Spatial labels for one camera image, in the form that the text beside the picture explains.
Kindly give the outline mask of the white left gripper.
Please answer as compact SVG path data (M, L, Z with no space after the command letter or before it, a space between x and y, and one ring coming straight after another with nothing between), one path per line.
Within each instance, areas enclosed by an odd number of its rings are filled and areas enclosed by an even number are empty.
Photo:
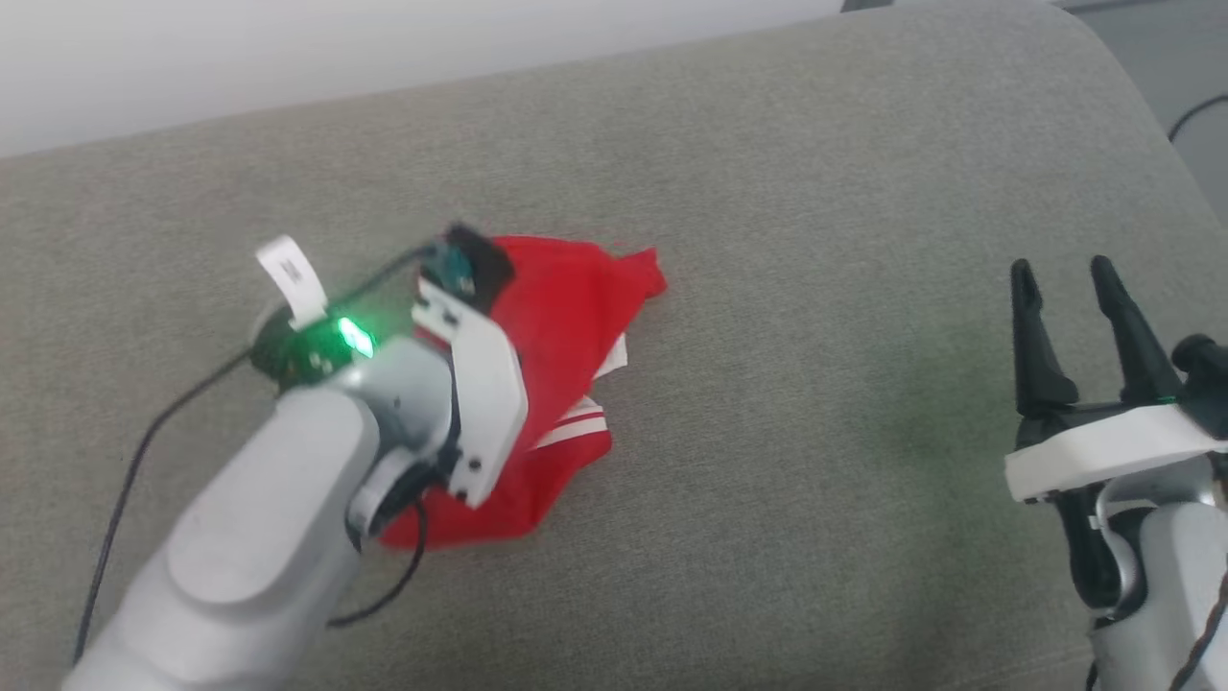
M499 323L427 279L418 279L413 322L449 346L460 459L448 490L476 509L503 475L526 425L528 396L518 353Z

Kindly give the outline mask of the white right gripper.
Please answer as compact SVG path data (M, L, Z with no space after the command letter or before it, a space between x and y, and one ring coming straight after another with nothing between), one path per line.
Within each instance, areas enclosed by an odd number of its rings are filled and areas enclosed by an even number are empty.
M1110 527L1114 506L1148 502L1157 508L1200 503L1216 506L1211 452L1226 450L1174 403L1183 382L1149 322L1105 255L1090 266L1102 315L1111 324L1122 372L1122 404L1154 404L1063 430L1047 441L1005 457L1005 480L1017 502L1047 500L1057 491L1100 485L1093 514L1111 556L1119 593L1110 604L1092 605L1094 615L1126 615L1142 582L1142 560L1126 538ZM1034 419L1065 411L1079 401L1074 380L1065 376L1043 322L1044 301L1027 259L1009 266L1009 314L1016 371L1016 410Z

